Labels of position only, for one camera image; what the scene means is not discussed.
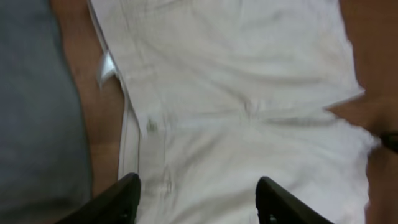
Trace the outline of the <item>beige shorts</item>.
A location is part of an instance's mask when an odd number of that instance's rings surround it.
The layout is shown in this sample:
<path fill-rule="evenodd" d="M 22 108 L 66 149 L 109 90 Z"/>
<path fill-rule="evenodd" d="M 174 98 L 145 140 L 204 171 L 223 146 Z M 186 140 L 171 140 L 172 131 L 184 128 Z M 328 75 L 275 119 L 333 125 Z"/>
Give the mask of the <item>beige shorts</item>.
<path fill-rule="evenodd" d="M 257 223 L 270 177 L 333 223 L 364 223 L 369 132 L 337 0 L 90 1 L 125 96 L 119 175 L 137 223 Z"/>

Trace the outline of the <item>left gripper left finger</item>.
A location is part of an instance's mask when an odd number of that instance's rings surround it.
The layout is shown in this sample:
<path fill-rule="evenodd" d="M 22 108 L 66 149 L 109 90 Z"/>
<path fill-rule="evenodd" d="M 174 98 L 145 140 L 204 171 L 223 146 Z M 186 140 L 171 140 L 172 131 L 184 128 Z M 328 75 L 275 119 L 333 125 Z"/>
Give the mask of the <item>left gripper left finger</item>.
<path fill-rule="evenodd" d="M 129 173 L 57 224 L 134 224 L 140 197 L 141 180 Z"/>

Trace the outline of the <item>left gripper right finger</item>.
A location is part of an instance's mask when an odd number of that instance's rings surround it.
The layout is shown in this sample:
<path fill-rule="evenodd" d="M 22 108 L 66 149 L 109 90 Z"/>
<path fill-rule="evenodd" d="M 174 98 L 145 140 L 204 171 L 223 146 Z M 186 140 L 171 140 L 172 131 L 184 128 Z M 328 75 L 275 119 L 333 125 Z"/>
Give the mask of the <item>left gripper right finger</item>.
<path fill-rule="evenodd" d="M 269 177 L 257 183 L 256 208 L 260 224 L 333 224 Z"/>

